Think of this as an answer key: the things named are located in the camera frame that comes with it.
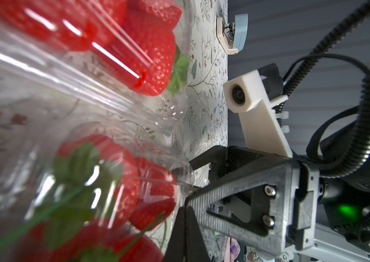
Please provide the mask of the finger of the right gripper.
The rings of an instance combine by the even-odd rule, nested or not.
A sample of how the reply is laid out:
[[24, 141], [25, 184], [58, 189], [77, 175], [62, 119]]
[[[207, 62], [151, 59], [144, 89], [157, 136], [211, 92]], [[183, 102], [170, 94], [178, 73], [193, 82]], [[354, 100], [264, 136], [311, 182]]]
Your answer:
[[283, 253], [292, 223], [295, 160], [254, 160], [190, 195], [197, 222], [272, 256]]
[[289, 183], [290, 158], [238, 146], [213, 146], [190, 161], [197, 170], [212, 166], [213, 183]]

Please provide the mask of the red strawberry top basket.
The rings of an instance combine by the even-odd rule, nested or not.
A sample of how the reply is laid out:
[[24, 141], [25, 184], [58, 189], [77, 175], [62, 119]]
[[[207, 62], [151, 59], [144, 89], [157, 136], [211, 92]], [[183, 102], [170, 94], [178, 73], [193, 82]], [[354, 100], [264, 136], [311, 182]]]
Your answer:
[[168, 198], [154, 203], [145, 203], [143, 200], [139, 200], [129, 218], [129, 222], [138, 230], [143, 230], [162, 214], [162, 218], [150, 228], [152, 230], [164, 222], [174, 211], [175, 207], [176, 201], [174, 198]]

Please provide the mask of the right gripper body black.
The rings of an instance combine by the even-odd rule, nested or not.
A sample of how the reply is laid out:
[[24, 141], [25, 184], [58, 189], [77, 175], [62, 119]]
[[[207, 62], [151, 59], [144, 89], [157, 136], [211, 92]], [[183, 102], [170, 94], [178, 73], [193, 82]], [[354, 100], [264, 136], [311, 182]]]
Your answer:
[[370, 255], [370, 156], [351, 175], [321, 179], [319, 200], [329, 233], [318, 228], [303, 255]]

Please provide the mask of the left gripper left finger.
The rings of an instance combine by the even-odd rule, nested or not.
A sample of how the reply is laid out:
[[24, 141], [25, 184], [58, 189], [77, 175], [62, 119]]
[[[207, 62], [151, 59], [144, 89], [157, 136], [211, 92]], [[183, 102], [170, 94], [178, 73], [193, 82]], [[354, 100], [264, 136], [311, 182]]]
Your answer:
[[186, 209], [184, 207], [180, 207], [171, 233], [171, 238], [162, 262], [186, 261], [186, 230]]

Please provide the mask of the clear clamshell container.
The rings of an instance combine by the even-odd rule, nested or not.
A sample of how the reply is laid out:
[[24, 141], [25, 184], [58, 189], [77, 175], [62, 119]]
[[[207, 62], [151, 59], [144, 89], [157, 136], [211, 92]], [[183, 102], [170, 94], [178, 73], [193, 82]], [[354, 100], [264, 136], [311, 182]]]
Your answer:
[[193, 1], [0, 1], [0, 67], [152, 128], [187, 107]]
[[54, 126], [0, 178], [0, 262], [160, 262], [193, 180], [180, 153], [118, 125]]

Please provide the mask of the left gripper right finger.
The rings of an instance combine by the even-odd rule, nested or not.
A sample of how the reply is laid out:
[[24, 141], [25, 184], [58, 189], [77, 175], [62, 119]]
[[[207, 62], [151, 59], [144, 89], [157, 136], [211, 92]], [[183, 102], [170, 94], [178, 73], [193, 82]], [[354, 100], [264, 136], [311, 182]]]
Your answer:
[[186, 208], [186, 261], [210, 262], [205, 243], [202, 238], [195, 212], [192, 207]]

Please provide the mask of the red strawberry basket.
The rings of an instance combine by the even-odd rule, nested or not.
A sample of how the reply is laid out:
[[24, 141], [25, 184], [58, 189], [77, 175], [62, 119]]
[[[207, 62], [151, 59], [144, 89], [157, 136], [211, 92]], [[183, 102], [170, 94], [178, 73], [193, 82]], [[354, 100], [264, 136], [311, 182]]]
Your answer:
[[143, 157], [136, 157], [135, 160], [141, 179], [140, 200], [144, 203], [159, 202], [167, 198], [176, 200], [176, 179], [170, 171]]
[[176, 201], [174, 198], [168, 198], [154, 203], [145, 203], [143, 200], [139, 200], [129, 218], [129, 222], [138, 230], [143, 230], [162, 214], [162, 218], [150, 228], [152, 230], [164, 222], [174, 211], [175, 207]]
[[140, 191], [132, 154], [103, 134], [63, 142], [53, 160], [57, 180], [85, 186], [71, 204], [90, 208], [102, 227], [116, 230], [132, 215]]

